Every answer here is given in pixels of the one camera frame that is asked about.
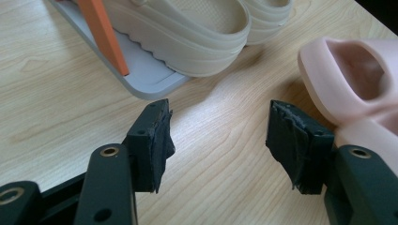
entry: gray plastic base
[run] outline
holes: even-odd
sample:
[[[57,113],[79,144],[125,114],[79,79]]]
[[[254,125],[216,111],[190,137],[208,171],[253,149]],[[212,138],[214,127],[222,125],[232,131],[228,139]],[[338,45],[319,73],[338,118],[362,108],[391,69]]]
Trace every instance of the gray plastic base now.
[[[97,48],[90,29],[77,5],[71,1],[50,0],[50,2],[76,28],[94,52],[136,97],[143,99],[163,98],[190,79],[171,70],[162,61],[155,59],[150,52],[141,49],[138,43],[129,40],[127,35],[115,31],[130,71],[128,76],[120,75]]]

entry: shoe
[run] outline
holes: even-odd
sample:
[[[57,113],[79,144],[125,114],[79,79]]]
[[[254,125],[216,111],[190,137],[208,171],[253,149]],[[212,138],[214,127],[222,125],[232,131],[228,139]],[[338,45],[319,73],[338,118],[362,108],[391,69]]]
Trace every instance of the shoe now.
[[[238,0],[103,0],[113,28],[169,68],[217,74],[246,45],[252,20]]]
[[[335,133],[337,147],[353,144],[370,149],[398,176],[398,107],[343,125]]]
[[[267,42],[282,29],[289,19],[293,0],[243,0],[251,17],[252,27],[247,45]]]
[[[335,125],[398,105],[398,40],[318,38],[298,66],[318,110]]]

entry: light wood tabletop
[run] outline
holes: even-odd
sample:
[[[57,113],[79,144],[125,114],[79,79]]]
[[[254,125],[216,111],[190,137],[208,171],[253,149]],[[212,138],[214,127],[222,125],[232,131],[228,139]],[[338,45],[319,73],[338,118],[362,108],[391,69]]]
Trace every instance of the light wood tabletop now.
[[[303,196],[265,146],[271,99],[318,112],[299,74],[305,43],[397,38],[354,0],[296,0],[283,30],[245,47],[225,71],[166,96],[176,153],[159,194],[137,193],[140,224],[329,224],[323,196]],[[121,143],[151,101],[133,96],[47,1],[0,2],[0,186],[41,191]]]

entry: wood grain surface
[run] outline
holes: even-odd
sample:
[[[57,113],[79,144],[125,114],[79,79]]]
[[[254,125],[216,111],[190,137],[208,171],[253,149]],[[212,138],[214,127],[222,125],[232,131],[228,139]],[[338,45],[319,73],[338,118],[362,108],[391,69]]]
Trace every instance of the wood grain surface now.
[[[265,146],[271,99],[333,128],[300,78],[314,38],[397,38],[354,0],[296,0],[270,42],[246,47],[224,72],[167,98],[176,154],[159,194],[138,193],[140,224],[329,224],[323,196],[302,196]],[[129,93],[46,0],[0,1],[0,186],[46,190],[120,143],[150,101]]]

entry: orange stick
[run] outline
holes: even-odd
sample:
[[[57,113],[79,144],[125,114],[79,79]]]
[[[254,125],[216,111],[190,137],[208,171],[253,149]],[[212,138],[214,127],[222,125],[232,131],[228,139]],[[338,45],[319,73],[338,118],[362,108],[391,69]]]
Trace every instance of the orange stick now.
[[[109,22],[102,1],[80,0],[78,4],[99,50],[120,74],[123,76],[128,75],[129,68],[120,50],[114,29]]]

